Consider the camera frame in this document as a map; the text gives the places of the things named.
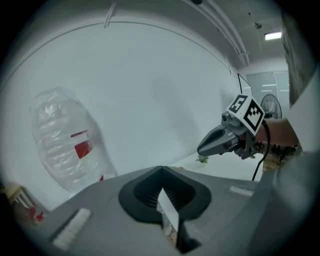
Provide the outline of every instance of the black cable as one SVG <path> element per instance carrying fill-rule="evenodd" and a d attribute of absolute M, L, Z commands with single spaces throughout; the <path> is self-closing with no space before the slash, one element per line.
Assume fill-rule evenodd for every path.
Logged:
<path fill-rule="evenodd" d="M 261 163 L 265 160 L 265 158 L 267 157 L 268 152 L 269 152 L 269 148 L 270 148 L 270 131 L 269 131 L 269 127 L 268 127 L 267 122 L 266 122 L 265 120 L 262 121 L 262 124 L 263 124 L 263 126 L 264 126 L 264 128 L 265 128 L 265 131 L 266 131 L 266 137 L 267 137 L 267 142 L 268 142 L 268 144 L 267 144 L 267 146 L 266 146 L 266 151 L 265 151 L 262 159 L 258 162 L 258 164 L 257 164 L 257 166 L 256 166 L 256 169 L 255 169 L 254 174 L 253 174 L 253 177 L 252 177 L 252 180 L 253 180 L 253 181 L 255 180 L 255 177 L 256 177 L 256 174 L 257 174 L 257 171 L 258 171 L 258 169 L 259 169 L 260 164 L 261 164 Z"/>

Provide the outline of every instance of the plastic bottle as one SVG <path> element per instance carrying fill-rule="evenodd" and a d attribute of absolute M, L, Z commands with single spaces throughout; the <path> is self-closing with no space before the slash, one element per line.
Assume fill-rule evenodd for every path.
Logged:
<path fill-rule="evenodd" d="M 106 162 L 97 124 L 62 88 L 39 94 L 31 108 L 31 119 L 39 157 L 65 190 L 78 192 L 100 179 L 116 176 L 112 164 Z"/>

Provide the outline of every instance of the white paper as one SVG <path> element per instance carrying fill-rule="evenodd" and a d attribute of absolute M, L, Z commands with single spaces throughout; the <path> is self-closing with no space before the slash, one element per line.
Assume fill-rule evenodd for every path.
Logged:
<path fill-rule="evenodd" d="M 158 202 L 161 205 L 164 214 L 169 219 L 171 225 L 178 231 L 179 228 L 179 213 L 176 211 L 175 207 L 171 203 L 169 197 L 167 196 L 164 189 L 161 189 L 161 192 L 158 197 Z"/>

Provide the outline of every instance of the fluorescent light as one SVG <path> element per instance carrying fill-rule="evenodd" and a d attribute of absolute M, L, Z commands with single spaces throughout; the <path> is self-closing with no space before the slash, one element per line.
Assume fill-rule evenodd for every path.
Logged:
<path fill-rule="evenodd" d="M 278 39 L 278 38 L 281 38 L 281 36 L 282 36 L 281 32 L 264 34 L 265 40 Z"/>

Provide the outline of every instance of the white curved backdrop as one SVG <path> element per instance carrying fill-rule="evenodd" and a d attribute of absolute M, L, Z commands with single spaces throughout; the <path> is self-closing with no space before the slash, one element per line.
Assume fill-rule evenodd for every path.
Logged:
<path fill-rule="evenodd" d="M 2 174 L 49 210 L 69 193 L 40 162 L 29 107 L 37 94 L 56 86 L 73 91 L 96 120 L 119 175 L 194 153 L 240 90 L 207 50 L 158 27 L 93 25 L 49 42 L 0 94 Z"/>

